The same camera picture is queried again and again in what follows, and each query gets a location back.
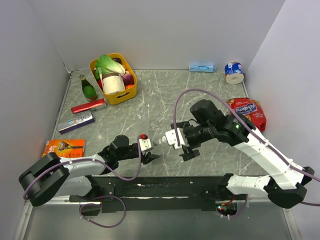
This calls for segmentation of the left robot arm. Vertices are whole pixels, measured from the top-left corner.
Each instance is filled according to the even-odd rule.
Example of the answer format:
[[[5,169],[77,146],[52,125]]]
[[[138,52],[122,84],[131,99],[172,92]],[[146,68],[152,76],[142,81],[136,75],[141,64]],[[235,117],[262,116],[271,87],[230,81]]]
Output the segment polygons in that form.
[[[127,136],[118,135],[102,151],[87,157],[59,157],[50,152],[19,176],[23,199],[34,207],[60,196],[80,196],[93,201],[99,195],[94,176],[113,173],[124,181],[133,181],[137,174],[123,177],[115,171],[119,162],[138,159],[139,167],[147,165],[160,157],[152,153],[153,148],[149,137],[141,134],[133,144]]]

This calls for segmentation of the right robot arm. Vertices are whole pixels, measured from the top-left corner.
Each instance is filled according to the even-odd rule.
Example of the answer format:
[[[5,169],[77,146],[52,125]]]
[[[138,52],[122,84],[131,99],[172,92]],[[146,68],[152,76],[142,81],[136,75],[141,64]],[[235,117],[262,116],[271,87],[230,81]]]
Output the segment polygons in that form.
[[[266,171],[263,176],[240,176],[225,174],[218,193],[223,199],[234,195],[268,197],[277,206],[290,209],[304,203],[306,184],[314,170],[295,164],[292,159],[279,152],[248,120],[237,113],[223,114],[210,100],[200,100],[190,108],[197,123],[173,122],[175,147],[183,150],[185,161],[199,156],[202,143],[216,139],[227,143],[249,156]]]

